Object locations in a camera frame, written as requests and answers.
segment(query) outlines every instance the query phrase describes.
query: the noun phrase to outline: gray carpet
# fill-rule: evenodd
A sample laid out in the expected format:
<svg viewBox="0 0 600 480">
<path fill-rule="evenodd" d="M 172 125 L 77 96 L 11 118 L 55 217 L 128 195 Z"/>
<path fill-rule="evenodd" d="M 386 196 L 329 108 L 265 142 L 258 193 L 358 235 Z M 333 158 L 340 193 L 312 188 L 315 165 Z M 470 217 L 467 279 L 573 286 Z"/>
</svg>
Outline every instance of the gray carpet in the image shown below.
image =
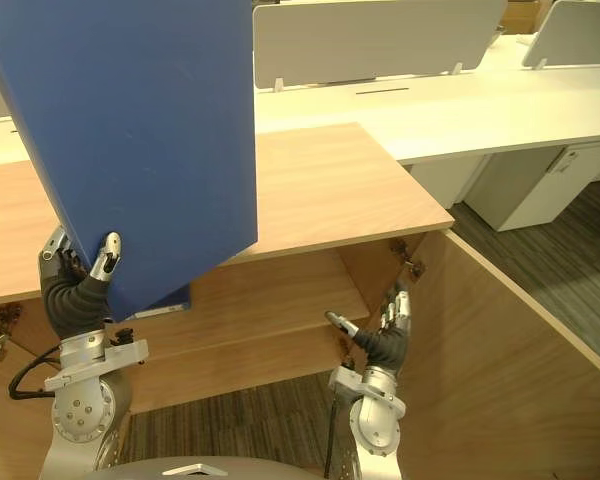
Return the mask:
<svg viewBox="0 0 600 480">
<path fill-rule="evenodd" d="M 322 468 L 333 399 L 329 373 L 134 415 L 121 460 L 223 455 Z"/>
<path fill-rule="evenodd" d="M 600 354 L 600 182 L 549 225 L 496 233 L 466 205 L 451 212 L 456 233 Z M 327 379 L 312 375 L 135 415 L 123 459 L 239 455 L 319 467 L 332 398 Z"/>
</svg>

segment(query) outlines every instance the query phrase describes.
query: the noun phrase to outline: white drawer unit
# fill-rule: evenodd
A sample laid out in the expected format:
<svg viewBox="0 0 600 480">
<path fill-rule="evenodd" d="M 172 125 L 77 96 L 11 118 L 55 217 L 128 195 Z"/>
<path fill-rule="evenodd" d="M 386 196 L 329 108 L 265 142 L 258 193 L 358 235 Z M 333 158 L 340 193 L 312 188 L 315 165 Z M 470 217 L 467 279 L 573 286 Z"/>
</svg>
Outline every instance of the white drawer unit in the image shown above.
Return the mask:
<svg viewBox="0 0 600 480">
<path fill-rule="evenodd" d="M 465 186 L 479 171 L 483 155 L 431 160 L 408 167 L 409 173 L 444 208 L 461 202 Z"/>
<path fill-rule="evenodd" d="M 465 198 L 497 231 L 552 222 L 600 174 L 600 142 L 496 154 Z"/>
</svg>

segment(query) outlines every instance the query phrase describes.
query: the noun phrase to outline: desk surface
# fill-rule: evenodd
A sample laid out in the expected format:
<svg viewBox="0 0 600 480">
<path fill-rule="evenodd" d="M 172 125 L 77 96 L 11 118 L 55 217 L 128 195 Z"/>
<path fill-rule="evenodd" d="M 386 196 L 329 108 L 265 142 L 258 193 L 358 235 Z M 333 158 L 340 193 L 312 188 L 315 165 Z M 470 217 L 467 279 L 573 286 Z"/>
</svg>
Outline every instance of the desk surface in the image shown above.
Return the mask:
<svg viewBox="0 0 600 480">
<path fill-rule="evenodd" d="M 256 143 L 260 240 L 229 263 L 453 223 L 358 125 L 259 135 Z M 0 165 L 0 302 L 39 295 L 37 256 L 56 224 L 31 164 Z"/>
<path fill-rule="evenodd" d="M 523 69 L 499 38 L 480 67 L 256 95 L 256 131 L 358 122 L 404 164 L 600 140 L 600 67 Z"/>
</svg>

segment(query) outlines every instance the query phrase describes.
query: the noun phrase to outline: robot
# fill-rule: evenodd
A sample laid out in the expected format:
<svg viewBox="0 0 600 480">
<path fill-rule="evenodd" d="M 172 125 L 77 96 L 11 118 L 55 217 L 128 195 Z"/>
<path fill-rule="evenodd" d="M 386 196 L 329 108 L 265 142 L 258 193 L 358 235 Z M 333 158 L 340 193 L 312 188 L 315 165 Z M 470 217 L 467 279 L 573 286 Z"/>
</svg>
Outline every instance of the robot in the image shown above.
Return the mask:
<svg viewBox="0 0 600 480">
<path fill-rule="evenodd" d="M 319 478 L 297 467 L 237 457 L 170 457 L 118 465 L 120 424 L 131 402 L 131 388 L 122 369 L 143 362 L 149 355 L 146 340 L 134 340 L 130 329 L 122 329 L 115 340 L 105 335 L 107 291 L 121 251 L 120 235 L 109 233 L 87 273 L 64 229 L 58 227 L 39 254 L 44 306 L 61 343 L 20 372 L 9 387 L 16 399 L 55 397 L 53 440 L 39 479 L 149 480 L 189 475 L 236 480 Z M 338 462 L 339 478 L 400 480 L 398 420 L 405 413 L 405 404 L 396 396 L 396 386 L 410 333 L 408 293 L 397 286 L 377 332 L 363 331 L 335 312 L 325 316 L 367 353 L 363 375 L 339 366 L 329 380 L 339 404 L 345 414 L 348 412 L 350 430 L 349 448 Z M 35 365 L 51 361 L 49 355 L 58 349 L 61 369 L 45 380 L 45 391 L 19 392 L 17 386 L 24 375 Z"/>
</svg>

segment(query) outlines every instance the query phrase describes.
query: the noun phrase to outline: metal hinge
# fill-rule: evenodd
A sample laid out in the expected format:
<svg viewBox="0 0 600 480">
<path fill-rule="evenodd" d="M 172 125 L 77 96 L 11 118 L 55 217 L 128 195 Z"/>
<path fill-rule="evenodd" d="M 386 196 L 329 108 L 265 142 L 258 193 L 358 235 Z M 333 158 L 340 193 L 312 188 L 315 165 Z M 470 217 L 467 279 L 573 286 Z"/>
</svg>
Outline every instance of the metal hinge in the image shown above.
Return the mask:
<svg viewBox="0 0 600 480">
<path fill-rule="evenodd" d="M 13 327 L 18 323 L 21 314 L 22 306 L 19 303 L 7 303 L 0 307 L 0 362 L 7 355 L 4 347 L 11 338 Z"/>
<path fill-rule="evenodd" d="M 411 276 L 411 280 L 417 281 L 425 272 L 426 267 L 420 260 L 413 261 L 409 254 L 407 242 L 402 238 L 396 238 L 391 242 L 391 251 L 400 258 L 400 262 L 407 269 Z"/>
</svg>

